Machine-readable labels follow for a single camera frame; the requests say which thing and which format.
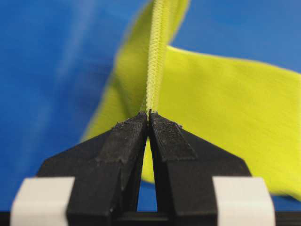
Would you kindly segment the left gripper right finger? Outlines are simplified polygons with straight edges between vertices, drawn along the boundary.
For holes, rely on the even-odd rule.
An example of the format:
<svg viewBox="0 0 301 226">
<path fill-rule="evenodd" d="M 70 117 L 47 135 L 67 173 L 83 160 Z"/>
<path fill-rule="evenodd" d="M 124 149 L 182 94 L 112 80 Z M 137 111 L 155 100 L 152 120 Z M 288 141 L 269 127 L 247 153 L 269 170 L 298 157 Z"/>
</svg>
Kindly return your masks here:
<svg viewBox="0 0 301 226">
<path fill-rule="evenodd" d="M 217 225 L 213 176 L 250 176 L 241 158 L 185 131 L 158 113 L 149 115 L 157 208 L 175 226 Z"/>
</svg>

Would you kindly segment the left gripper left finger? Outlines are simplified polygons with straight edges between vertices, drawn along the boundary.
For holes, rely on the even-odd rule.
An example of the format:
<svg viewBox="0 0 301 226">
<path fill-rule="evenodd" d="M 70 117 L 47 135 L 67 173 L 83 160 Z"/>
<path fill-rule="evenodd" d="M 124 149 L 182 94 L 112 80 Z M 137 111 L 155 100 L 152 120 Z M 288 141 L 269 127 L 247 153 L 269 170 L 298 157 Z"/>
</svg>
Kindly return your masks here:
<svg viewBox="0 0 301 226">
<path fill-rule="evenodd" d="M 67 207 L 71 226 L 109 226 L 136 211 L 148 135 L 145 113 L 46 159 L 38 177 L 74 177 Z"/>
</svg>

